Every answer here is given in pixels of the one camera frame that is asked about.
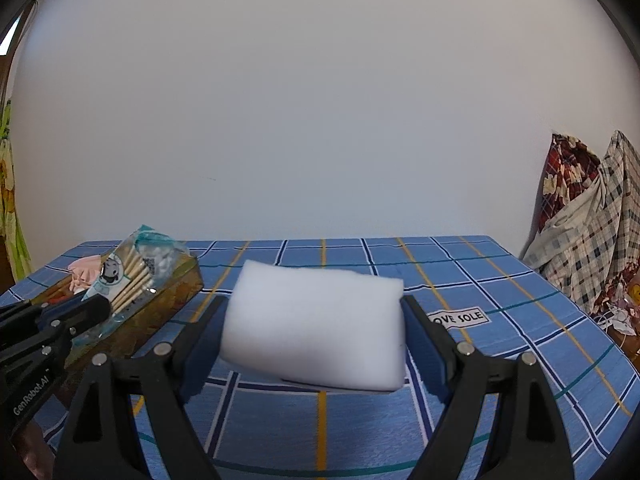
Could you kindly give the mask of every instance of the pink cloth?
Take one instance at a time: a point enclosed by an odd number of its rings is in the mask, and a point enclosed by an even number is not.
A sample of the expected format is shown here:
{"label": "pink cloth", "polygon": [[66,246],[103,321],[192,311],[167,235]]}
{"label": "pink cloth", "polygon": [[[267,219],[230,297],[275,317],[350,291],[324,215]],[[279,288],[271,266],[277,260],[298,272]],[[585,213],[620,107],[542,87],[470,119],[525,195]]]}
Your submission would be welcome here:
{"label": "pink cloth", "polygon": [[74,294],[87,290],[98,276],[100,276],[101,268],[102,259],[100,254],[86,256],[74,261],[67,267],[69,272],[71,272],[69,290]]}

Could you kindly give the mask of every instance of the metal screw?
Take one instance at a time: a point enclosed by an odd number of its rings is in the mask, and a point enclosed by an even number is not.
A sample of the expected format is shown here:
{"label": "metal screw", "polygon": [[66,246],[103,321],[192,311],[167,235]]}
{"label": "metal screw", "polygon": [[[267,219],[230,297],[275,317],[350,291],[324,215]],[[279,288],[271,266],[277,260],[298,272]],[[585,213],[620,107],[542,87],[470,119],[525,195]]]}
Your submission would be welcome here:
{"label": "metal screw", "polygon": [[538,360],[531,352],[524,352],[524,354],[522,354],[522,362],[526,365],[533,366]]}
{"label": "metal screw", "polygon": [[96,354],[91,358],[91,362],[94,366],[102,366],[103,364],[105,364],[105,362],[107,362],[107,354],[103,354],[102,352],[100,352],[99,354]]}
{"label": "metal screw", "polygon": [[172,350],[171,343],[161,342],[154,346],[154,354],[157,356],[165,356]]}
{"label": "metal screw", "polygon": [[471,355],[476,350],[471,343],[467,343],[466,341],[458,343],[456,348],[462,355]]}

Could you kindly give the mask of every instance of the floral fabric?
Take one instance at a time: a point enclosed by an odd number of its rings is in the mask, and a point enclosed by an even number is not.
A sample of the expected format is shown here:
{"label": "floral fabric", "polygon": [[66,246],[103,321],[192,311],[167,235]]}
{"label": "floral fabric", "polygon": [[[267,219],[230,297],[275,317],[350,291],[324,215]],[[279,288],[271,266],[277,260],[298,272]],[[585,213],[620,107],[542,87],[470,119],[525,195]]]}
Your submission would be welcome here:
{"label": "floral fabric", "polygon": [[546,158],[538,232],[594,182],[599,165],[598,156],[579,139],[553,134]]}
{"label": "floral fabric", "polygon": [[0,235],[4,237],[14,280],[31,273],[31,259],[15,211],[14,158],[9,139],[11,101],[0,115]]}

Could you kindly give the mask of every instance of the qr code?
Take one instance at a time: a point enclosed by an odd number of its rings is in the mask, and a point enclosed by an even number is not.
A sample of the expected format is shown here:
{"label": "qr code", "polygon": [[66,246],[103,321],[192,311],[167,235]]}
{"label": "qr code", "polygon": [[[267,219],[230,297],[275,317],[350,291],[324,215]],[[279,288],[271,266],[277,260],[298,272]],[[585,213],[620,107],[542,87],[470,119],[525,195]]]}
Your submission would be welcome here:
{"label": "qr code", "polygon": [[142,260],[144,261],[146,268],[149,269],[149,272],[151,272],[151,274],[155,274],[156,273],[156,259],[155,258],[142,258]]}

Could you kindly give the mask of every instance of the red floral cloth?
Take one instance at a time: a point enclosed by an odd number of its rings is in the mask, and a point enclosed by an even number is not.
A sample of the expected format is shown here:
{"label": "red floral cloth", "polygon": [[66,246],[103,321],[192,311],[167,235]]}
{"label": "red floral cloth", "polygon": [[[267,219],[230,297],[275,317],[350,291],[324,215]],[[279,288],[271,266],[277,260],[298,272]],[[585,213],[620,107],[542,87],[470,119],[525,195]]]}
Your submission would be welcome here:
{"label": "red floral cloth", "polygon": [[575,137],[553,134],[546,157],[538,231],[598,176],[600,159]]}

